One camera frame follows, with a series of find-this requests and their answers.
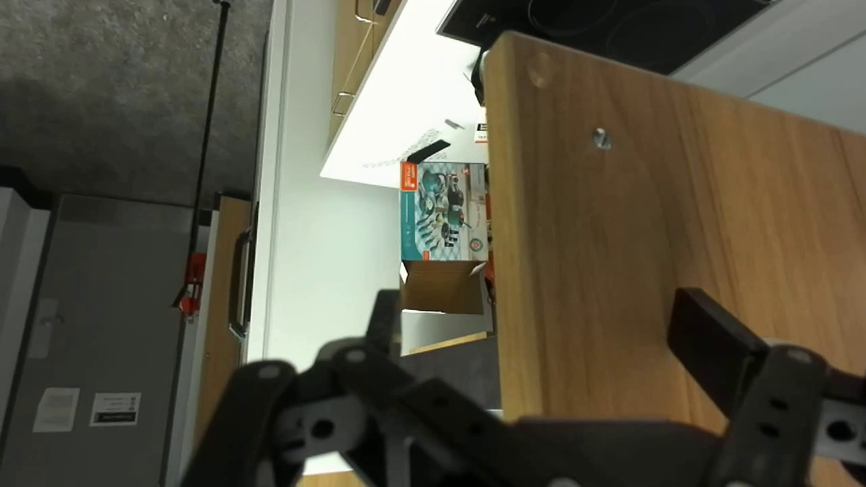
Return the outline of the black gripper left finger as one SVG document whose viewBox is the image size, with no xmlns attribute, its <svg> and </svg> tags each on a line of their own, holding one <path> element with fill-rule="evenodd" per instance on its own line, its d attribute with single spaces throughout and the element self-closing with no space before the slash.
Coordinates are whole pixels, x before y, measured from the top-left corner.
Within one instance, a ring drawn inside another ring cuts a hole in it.
<svg viewBox="0 0 866 487">
<path fill-rule="evenodd" d="M 362 336 L 328 340 L 316 351 L 318 364 L 348 363 L 397 363 L 400 360 L 400 312 L 397 290 L 379 290 Z"/>
</svg>

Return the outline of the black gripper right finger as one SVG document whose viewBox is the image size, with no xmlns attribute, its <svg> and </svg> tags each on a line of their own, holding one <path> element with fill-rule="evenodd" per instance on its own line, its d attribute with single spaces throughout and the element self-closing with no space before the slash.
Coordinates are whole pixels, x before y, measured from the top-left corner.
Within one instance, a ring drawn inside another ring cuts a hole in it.
<svg viewBox="0 0 866 487">
<path fill-rule="evenodd" d="M 726 417 L 739 408 L 768 353 L 768 343 L 700 286 L 673 291 L 665 343 Z"/>
</svg>

